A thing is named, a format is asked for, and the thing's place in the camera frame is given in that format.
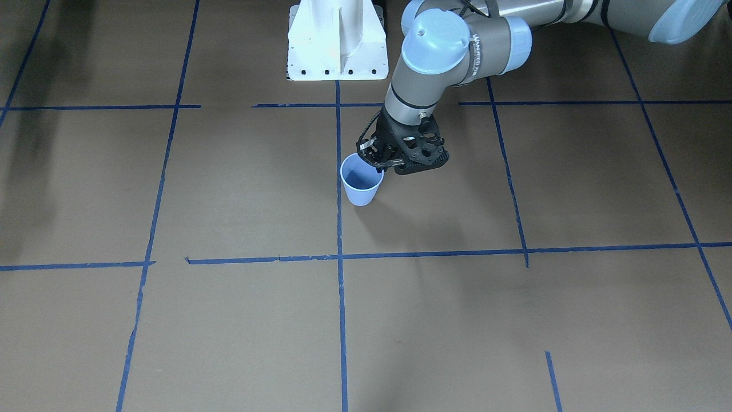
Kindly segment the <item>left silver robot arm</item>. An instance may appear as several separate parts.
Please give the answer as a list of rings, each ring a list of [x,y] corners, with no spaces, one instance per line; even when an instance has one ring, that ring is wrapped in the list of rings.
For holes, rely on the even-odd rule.
[[[589,22],[675,45],[695,36],[721,1],[411,1],[384,104],[361,135],[356,153],[366,164],[398,175],[436,169],[449,160],[432,114],[445,89],[520,68],[534,31],[557,23]]]

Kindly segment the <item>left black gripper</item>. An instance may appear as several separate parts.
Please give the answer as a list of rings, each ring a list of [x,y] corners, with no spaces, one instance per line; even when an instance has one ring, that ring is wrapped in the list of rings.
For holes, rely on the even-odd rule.
[[[394,168],[398,175],[440,168],[449,161],[434,115],[421,118],[418,125],[406,125],[386,109],[369,121],[356,142],[356,152],[377,172]]]

